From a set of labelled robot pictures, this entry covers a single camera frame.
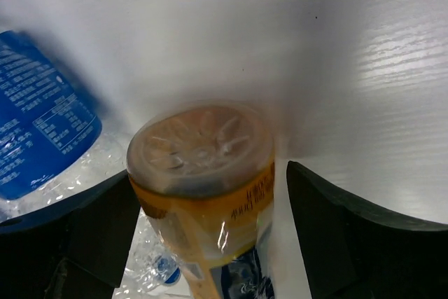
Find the orange yellow label bottle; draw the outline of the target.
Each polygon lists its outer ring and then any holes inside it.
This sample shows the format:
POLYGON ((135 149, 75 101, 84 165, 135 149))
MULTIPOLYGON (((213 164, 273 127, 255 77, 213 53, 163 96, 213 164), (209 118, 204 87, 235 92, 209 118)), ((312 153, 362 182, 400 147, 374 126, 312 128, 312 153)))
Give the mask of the orange yellow label bottle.
POLYGON ((274 297, 274 139, 256 111, 207 102, 151 120, 127 172, 194 298, 274 297))

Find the blue label white cap bottle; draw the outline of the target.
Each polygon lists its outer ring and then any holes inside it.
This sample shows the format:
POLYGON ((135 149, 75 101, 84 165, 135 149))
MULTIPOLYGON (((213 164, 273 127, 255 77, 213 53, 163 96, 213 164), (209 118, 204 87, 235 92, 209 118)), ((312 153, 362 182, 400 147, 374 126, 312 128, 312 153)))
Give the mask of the blue label white cap bottle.
POLYGON ((123 135, 23 33, 1 30, 1 220, 123 171, 123 135))

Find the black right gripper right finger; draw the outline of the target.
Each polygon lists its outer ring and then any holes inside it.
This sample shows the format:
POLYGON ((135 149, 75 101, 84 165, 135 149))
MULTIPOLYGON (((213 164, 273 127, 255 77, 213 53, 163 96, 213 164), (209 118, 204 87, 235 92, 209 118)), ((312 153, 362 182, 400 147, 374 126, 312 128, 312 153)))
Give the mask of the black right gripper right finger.
POLYGON ((298 162, 286 180, 313 298, 447 297, 447 225, 381 207, 298 162))

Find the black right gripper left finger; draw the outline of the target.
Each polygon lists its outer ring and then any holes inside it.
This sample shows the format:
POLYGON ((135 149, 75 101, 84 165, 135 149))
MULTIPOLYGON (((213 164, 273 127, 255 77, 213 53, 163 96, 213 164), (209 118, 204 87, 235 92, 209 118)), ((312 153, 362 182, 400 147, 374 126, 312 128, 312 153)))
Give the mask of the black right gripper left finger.
POLYGON ((127 172, 1 223, 2 298, 111 298, 140 205, 127 172))

